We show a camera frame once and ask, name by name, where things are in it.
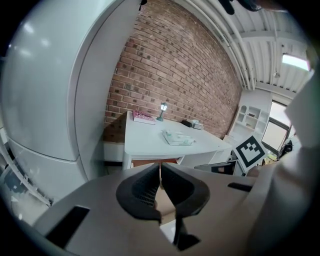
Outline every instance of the white shelf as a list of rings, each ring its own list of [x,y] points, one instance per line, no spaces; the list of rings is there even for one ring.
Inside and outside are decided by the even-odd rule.
[[[268,120],[268,112],[257,107],[242,105],[238,109],[236,120],[229,134],[237,141],[247,138],[252,134],[256,134],[257,139],[261,141],[267,128]]]
[[[249,130],[251,130],[251,131],[255,131],[255,129],[253,129],[253,128],[251,128],[251,127],[249,127],[249,126],[246,126],[245,124],[243,124],[242,122],[236,122],[238,125],[240,125],[240,126],[243,126],[244,128],[246,128],[246,129],[249,129]]]
[[[244,119],[245,119],[245,114],[239,113],[237,121],[242,123]]]

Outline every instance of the tissue box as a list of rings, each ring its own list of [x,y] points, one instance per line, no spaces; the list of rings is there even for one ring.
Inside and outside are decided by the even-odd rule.
[[[194,138],[180,131],[163,130],[162,135],[171,146],[191,146],[195,141]]]
[[[191,123],[191,127],[198,130],[203,130],[205,127],[198,120],[187,119],[187,122]]]

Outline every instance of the white pipe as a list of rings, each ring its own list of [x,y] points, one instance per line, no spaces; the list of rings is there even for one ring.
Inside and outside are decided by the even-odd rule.
[[[257,59],[258,56],[255,53],[255,49],[254,49],[255,44],[254,43],[251,44],[250,42],[248,42],[248,45],[249,45],[250,50],[252,52],[253,62],[254,62],[254,66],[255,66],[255,75],[256,75],[256,78],[258,79],[258,77],[259,77],[259,69],[258,69],[259,59]]]
[[[241,37],[238,29],[236,28],[235,24],[231,20],[229,14],[227,14],[225,9],[222,7],[222,5],[218,1],[216,1],[216,0],[208,0],[208,2],[211,3],[211,5],[220,13],[220,15],[224,18],[226,23],[232,29],[234,35],[239,40],[240,48],[242,50],[245,62],[247,64],[247,68],[249,69],[249,77],[250,77],[251,88],[254,90],[255,86],[256,86],[256,83],[255,83],[255,78],[254,78],[254,74],[253,74],[253,67],[252,67],[252,64],[251,64],[250,56],[248,54],[248,51],[247,51],[247,49],[246,49],[246,47],[244,45],[244,41],[242,40],[242,37]]]
[[[262,42],[257,42],[257,44],[259,45],[259,48],[260,48],[260,52],[261,52],[261,63],[262,63],[262,81],[265,83],[266,82],[266,79],[265,79],[265,74],[266,74],[266,72],[265,72],[265,70],[266,70],[266,68],[265,68],[265,53],[264,53],[264,50],[263,50],[263,46],[262,46]]]
[[[271,27],[270,27],[270,23],[269,23],[269,19],[267,17],[267,14],[265,11],[262,11],[262,18],[264,19],[264,24],[266,25],[266,30],[267,31],[271,31]],[[271,62],[270,62],[270,72],[269,72],[269,83],[272,85],[273,84],[273,73],[275,70],[275,49],[274,49],[274,44],[273,42],[269,42],[270,43],[270,55],[271,55]]]
[[[218,32],[218,34],[222,37],[222,39],[225,41],[226,45],[228,48],[230,48],[230,52],[232,54],[232,57],[234,58],[235,60],[235,63],[236,63],[236,66],[237,68],[240,70],[240,76],[241,76],[241,79],[242,79],[242,82],[243,82],[243,85],[246,87],[246,82],[245,82],[245,78],[244,78],[244,75],[243,75],[243,72],[240,68],[240,65],[239,65],[239,62],[235,56],[235,53],[232,49],[232,47],[230,46],[228,40],[226,39],[226,37],[222,34],[221,30],[218,28],[218,26],[212,21],[212,19],[200,8],[198,7],[195,3],[193,3],[192,1],[190,0],[185,0],[189,5],[191,5],[193,8],[195,8],[199,13],[201,13],[209,22],[210,24],[214,27],[214,29]]]
[[[277,25],[276,25],[276,20],[274,17],[274,14],[272,13],[272,11],[270,12],[271,14],[271,18],[273,21],[273,27],[274,27],[274,37],[275,37],[275,47],[274,47],[274,67],[275,67],[275,72],[277,72],[277,57],[278,57],[278,51],[277,51],[277,47],[278,47],[278,32],[277,32]],[[274,70],[271,71],[272,72],[272,82],[271,84],[273,85],[273,73]]]
[[[49,200],[47,200],[41,194],[39,194],[39,192],[37,192],[37,190],[27,181],[27,179],[18,170],[17,166],[12,161],[7,151],[1,136],[0,136],[0,153],[4,157],[7,164],[11,167],[12,172],[17,176],[17,178],[21,181],[21,183],[31,192],[31,194],[34,195],[36,198],[38,198],[44,204],[51,206],[51,203],[49,202]]]
[[[190,0],[186,0],[189,4],[191,4],[193,7],[195,7],[198,11],[200,11],[202,14],[204,13],[203,10],[205,10],[206,13],[209,14],[210,17],[208,17],[206,15],[206,17],[208,18],[208,20],[210,21],[210,23],[217,29],[217,31],[219,32],[220,35],[222,35],[220,29],[217,27],[217,25],[223,30],[223,32],[225,33],[225,35],[227,36],[229,42],[228,46],[231,49],[235,50],[236,56],[237,58],[235,58],[236,60],[238,59],[240,61],[240,65],[242,67],[242,72],[244,73],[244,78],[246,81],[246,87],[248,87],[248,89],[250,88],[250,82],[249,82],[249,77],[248,77],[248,73],[247,73],[247,68],[245,65],[245,62],[243,60],[242,54],[240,53],[240,50],[238,48],[238,46],[236,45],[236,43],[234,42],[232,36],[230,35],[230,33],[228,32],[226,26],[223,24],[223,22],[216,16],[216,14],[201,0],[193,0],[194,2],[196,2],[196,4],[194,4],[193,2],[191,2]]]
[[[253,51],[254,51],[254,55],[256,56],[256,59],[259,60],[259,54],[258,54],[258,51],[257,51],[256,44],[253,43],[251,47],[252,47],[252,49],[253,49]],[[259,78],[259,80],[260,80],[261,74],[260,74],[260,69],[258,68],[258,66],[259,66],[259,65],[257,65],[257,66],[255,67],[256,79],[258,80],[258,78]]]

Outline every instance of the small lamp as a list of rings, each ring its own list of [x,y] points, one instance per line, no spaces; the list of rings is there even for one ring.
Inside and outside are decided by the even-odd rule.
[[[164,120],[163,117],[162,117],[162,114],[164,113],[164,111],[167,110],[167,107],[168,107],[167,103],[165,103],[165,102],[161,103],[161,114],[160,114],[159,117],[156,118],[158,121],[162,122]]]

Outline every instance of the ceiling light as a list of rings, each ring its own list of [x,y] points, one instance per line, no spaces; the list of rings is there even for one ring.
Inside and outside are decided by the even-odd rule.
[[[298,68],[309,71],[308,62],[302,58],[294,57],[292,55],[284,54],[282,56],[282,63],[296,66]]]

